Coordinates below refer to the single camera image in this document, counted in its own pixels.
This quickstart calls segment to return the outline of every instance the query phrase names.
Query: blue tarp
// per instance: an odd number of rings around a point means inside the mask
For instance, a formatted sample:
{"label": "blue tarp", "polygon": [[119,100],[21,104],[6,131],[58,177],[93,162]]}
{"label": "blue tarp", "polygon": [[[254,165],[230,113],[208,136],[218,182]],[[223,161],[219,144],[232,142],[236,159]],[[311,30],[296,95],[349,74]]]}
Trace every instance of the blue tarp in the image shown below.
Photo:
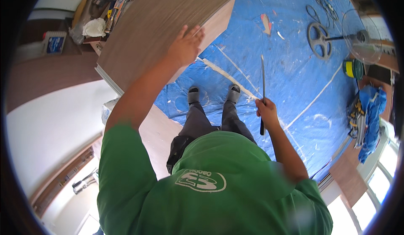
{"label": "blue tarp", "polygon": [[358,159],[361,163],[365,163],[366,158],[376,150],[379,138],[379,115],[386,108],[386,92],[381,88],[375,88],[371,85],[365,86],[359,91],[359,100],[362,110],[366,112],[365,140]]}
{"label": "blue tarp", "polygon": [[[331,0],[331,4],[339,21],[335,28],[331,23],[328,31],[331,36],[340,36],[343,13],[353,6],[349,0]],[[197,60],[174,83],[166,85],[156,106],[184,125],[187,91],[195,85],[200,88],[208,119],[219,126],[227,89],[232,84],[229,79],[233,78],[247,91],[236,104],[240,119],[275,160],[270,137],[259,134],[260,119],[250,96],[262,97],[263,54],[266,96],[276,104],[287,137],[309,175],[313,175],[329,162],[349,132],[346,107],[355,95],[356,82],[341,69],[349,55],[344,40],[333,41],[327,61],[316,58],[311,51],[307,27],[314,20],[307,14],[306,5],[317,11],[323,24],[327,23],[326,13],[315,0],[235,0],[227,30],[199,55],[205,62]],[[271,36],[263,32],[261,14],[272,23]]]}

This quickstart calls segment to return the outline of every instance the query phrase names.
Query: dark pants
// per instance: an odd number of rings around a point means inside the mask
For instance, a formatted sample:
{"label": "dark pants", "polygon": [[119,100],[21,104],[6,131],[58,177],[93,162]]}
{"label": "dark pants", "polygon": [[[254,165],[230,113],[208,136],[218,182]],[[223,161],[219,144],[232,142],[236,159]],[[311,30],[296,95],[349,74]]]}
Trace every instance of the dark pants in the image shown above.
{"label": "dark pants", "polygon": [[220,126],[212,126],[210,124],[205,115],[205,111],[203,111],[203,108],[199,102],[192,103],[189,107],[184,128],[182,128],[182,131],[178,135],[189,136],[196,139],[212,131],[218,130],[236,132],[245,136],[256,144],[254,137],[251,135],[246,125],[238,118],[237,110],[235,109],[234,103],[231,101],[225,102],[223,106],[221,128]]}
{"label": "dark pants", "polygon": [[237,110],[235,109],[233,102],[227,101],[223,106],[222,127],[212,126],[206,117],[201,104],[199,102],[194,102],[189,107],[184,127],[178,136],[171,142],[170,156],[167,161],[168,172],[171,174],[175,163],[182,157],[187,145],[198,137],[211,133],[212,131],[220,130],[236,132],[256,144],[246,125],[238,118]]}

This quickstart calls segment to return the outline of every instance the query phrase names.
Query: printed logo on shirt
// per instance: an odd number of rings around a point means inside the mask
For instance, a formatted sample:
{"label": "printed logo on shirt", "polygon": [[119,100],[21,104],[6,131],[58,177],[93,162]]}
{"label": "printed logo on shirt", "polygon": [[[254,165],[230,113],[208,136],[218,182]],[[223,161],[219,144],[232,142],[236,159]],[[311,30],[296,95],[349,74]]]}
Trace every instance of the printed logo on shirt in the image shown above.
{"label": "printed logo on shirt", "polygon": [[220,192],[226,188],[226,179],[220,173],[186,169],[175,184],[199,192]]}

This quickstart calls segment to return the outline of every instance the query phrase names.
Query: foot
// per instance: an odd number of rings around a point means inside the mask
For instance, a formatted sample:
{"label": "foot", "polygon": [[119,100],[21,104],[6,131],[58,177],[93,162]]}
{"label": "foot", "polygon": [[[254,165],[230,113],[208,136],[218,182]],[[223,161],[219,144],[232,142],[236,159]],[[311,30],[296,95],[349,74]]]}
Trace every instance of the foot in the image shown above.
{"label": "foot", "polygon": [[225,102],[231,101],[234,104],[236,104],[239,98],[240,98],[240,87],[235,84],[231,85],[229,87],[229,92],[227,93]]}
{"label": "foot", "polygon": [[188,104],[191,105],[193,102],[199,102],[199,88],[195,86],[188,90]]}

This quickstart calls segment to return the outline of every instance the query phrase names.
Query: tool belt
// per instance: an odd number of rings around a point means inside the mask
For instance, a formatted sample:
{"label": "tool belt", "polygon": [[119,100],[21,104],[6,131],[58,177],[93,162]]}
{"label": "tool belt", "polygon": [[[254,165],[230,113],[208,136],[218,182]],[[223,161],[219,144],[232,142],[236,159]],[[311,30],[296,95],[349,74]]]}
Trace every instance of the tool belt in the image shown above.
{"label": "tool belt", "polygon": [[185,148],[195,139],[189,136],[177,136],[171,142],[170,156],[167,161],[167,171],[172,173],[173,167],[182,157]]}

